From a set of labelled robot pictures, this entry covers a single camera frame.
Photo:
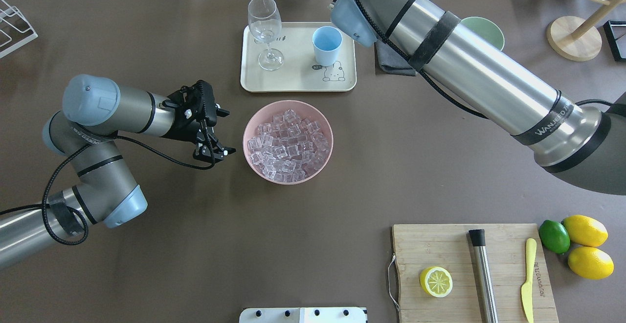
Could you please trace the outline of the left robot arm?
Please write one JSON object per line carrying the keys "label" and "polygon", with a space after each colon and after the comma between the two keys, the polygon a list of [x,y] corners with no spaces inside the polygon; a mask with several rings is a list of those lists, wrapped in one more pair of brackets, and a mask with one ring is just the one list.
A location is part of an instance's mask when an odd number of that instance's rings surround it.
{"label": "left robot arm", "polygon": [[62,109],[43,127],[45,145],[64,157],[41,201],[7,210],[1,221],[1,267],[6,269],[53,243],[78,245],[92,225],[114,229],[147,209],[147,200],[127,167],[117,140],[123,132],[194,145],[193,157],[208,170],[235,153],[213,128],[227,117],[206,81],[183,85],[164,97],[81,74],[72,78]]}

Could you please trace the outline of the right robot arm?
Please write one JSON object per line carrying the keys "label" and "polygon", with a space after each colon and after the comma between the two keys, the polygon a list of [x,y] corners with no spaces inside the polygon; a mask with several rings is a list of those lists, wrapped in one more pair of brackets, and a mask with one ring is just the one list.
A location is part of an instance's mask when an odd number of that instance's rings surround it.
{"label": "right robot arm", "polygon": [[440,82],[534,152],[568,184],[626,192],[625,96],[579,106],[430,0],[335,0],[331,20],[364,46],[382,41],[430,84]]}

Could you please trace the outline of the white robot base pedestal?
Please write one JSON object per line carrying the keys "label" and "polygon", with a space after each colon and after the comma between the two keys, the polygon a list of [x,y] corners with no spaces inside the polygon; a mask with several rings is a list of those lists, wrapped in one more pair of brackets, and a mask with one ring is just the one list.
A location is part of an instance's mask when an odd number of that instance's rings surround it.
{"label": "white robot base pedestal", "polygon": [[367,323],[363,307],[274,307],[248,308],[239,316],[240,323]]}

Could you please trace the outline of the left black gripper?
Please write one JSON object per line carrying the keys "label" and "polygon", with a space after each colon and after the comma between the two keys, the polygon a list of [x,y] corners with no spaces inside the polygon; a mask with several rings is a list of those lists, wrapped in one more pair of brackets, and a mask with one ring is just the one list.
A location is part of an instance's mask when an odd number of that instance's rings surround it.
{"label": "left black gripper", "polygon": [[213,88],[204,80],[194,85],[183,85],[161,103],[174,111],[174,122],[164,138],[195,143],[193,158],[207,163],[218,163],[230,154],[233,147],[221,144],[214,135],[205,136],[217,124],[217,117],[228,117],[230,111],[216,107]]}

